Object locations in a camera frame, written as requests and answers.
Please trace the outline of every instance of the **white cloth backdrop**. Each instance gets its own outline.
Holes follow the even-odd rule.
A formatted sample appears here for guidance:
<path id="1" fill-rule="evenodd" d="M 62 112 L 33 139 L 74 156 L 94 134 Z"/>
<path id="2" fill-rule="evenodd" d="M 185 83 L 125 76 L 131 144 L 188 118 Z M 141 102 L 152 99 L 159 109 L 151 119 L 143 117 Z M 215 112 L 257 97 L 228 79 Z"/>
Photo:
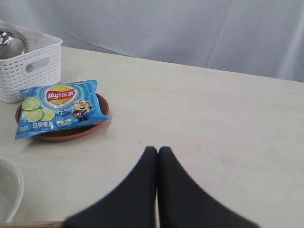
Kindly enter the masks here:
<path id="1" fill-rule="evenodd" d="M 0 0 L 64 46 L 304 82 L 304 0 Z"/>

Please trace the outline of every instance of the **brown clay saucer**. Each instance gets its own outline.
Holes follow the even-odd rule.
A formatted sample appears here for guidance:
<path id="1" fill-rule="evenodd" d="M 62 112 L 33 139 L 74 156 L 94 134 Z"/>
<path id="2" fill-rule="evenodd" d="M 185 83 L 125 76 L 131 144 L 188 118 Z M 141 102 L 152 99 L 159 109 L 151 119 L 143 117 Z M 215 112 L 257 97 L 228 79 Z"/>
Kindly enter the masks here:
<path id="1" fill-rule="evenodd" d="M 110 112 L 110 107 L 108 102 L 99 94 L 96 94 L 99 105 L 100 105 L 100 110 L 102 114 L 104 115 L 109 115 Z M 19 118 L 21 116 L 21 104 L 19 105 L 18 109 L 16 110 L 15 114 L 15 119 L 16 122 L 19 124 Z M 34 136 L 34 138 L 42 139 L 45 141 L 52 141 L 52 142 L 62 142 L 62 141 L 68 141 L 72 139 L 77 139 L 79 137 L 82 137 L 84 135 L 87 135 L 91 133 L 92 131 L 95 131 L 97 127 L 101 126 L 103 122 L 89 126 L 89 127 L 81 127 L 81 128 L 76 128 L 72 130 L 66 130 L 66 131 L 58 131 L 58 132 L 50 132 L 50 133 L 43 133 Z"/>

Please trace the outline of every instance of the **metal object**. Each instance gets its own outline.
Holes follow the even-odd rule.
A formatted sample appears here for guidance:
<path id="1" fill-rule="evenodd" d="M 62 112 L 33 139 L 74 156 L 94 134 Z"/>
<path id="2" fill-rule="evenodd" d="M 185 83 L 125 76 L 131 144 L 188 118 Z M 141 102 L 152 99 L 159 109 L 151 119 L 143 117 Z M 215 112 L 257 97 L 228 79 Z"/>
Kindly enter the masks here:
<path id="1" fill-rule="evenodd" d="M 22 55 L 26 53 L 27 49 L 27 41 L 20 32 L 0 28 L 0 59 Z"/>

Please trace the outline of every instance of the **lay's logo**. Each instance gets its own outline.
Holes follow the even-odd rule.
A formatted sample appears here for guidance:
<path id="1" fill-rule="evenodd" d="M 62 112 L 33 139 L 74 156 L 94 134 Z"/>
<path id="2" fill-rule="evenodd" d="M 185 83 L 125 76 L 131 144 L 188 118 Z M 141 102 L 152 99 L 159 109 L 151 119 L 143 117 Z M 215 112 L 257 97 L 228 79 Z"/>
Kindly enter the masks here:
<path id="1" fill-rule="evenodd" d="M 54 86 L 47 92 L 47 101 L 54 105 L 62 105 L 73 98 L 75 90 L 68 86 Z"/>

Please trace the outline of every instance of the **blue snack bag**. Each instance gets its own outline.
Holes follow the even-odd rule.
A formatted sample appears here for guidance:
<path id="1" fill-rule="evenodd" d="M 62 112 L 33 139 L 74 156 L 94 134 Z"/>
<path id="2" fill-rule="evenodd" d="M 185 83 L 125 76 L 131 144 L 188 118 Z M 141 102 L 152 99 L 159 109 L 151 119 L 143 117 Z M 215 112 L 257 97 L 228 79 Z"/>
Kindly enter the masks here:
<path id="1" fill-rule="evenodd" d="M 101 113 L 96 89 L 97 81 L 89 80 L 20 90 L 25 100 L 16 139 L 108 120 Z"/>

